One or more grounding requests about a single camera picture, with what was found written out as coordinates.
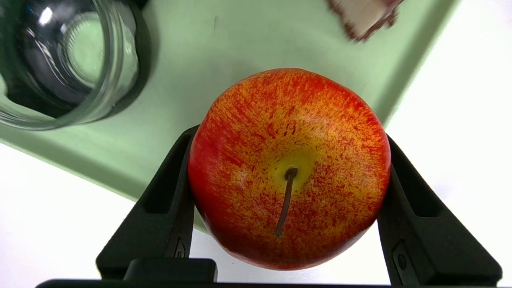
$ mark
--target white surface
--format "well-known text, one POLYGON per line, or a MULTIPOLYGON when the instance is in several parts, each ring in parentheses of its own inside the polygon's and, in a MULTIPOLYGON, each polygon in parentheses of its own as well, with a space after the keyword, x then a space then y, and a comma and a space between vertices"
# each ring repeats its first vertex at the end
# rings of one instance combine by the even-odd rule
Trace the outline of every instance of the white surface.
MULTIPOLYGON (((464 0, 389 134, 454 214, 500 262, 512 285, 509 110, 512 2, 464 0)), ((133 203, 0 145, 0 287, 98 277, 94 259, 133 203)), ((219 281, 387 283, 375 227, 316 268, 274 272, 226 255, 195 231, 194 257, 211 257, 219 281)))

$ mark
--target red apple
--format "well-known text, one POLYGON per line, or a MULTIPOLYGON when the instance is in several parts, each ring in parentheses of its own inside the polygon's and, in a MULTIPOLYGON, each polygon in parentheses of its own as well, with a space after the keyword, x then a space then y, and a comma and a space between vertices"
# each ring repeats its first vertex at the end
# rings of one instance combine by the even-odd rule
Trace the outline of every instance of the red apple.
POLYGON ((217 98, 192 141, 188 176, 206 227, 229 254, 295 270, 328 261, 363 235, 390 167, 386 133, 359 96, 283 68, 217 98), (286 179, 287 171, 296 176, 286 179))

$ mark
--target glass jar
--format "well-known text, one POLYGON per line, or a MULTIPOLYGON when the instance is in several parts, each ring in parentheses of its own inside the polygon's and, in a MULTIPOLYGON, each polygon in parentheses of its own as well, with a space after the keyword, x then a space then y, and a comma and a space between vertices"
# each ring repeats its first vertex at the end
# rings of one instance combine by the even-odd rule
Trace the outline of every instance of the glass jar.
POLYGON ((0 123, 50 130, 130 105, 151 68, 131 0, 0 0, 0 123))

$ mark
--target green tray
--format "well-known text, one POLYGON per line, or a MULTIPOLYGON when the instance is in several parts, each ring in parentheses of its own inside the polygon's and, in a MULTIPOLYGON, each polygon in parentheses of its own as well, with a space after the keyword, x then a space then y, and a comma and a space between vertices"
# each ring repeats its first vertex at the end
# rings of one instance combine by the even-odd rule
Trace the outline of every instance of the green tray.
MULTIPOLYGON (((358 93, 385 124, 457 0, 408 0, 366 43, 346 39, 325 0, 152 0, 154 70, 127 110, 48 132, 0 126, 0 141, 136 200, 174 141, 251 74, 300 67, 358 93)), ((196 227, 204 225, 196 217, 196 227)))

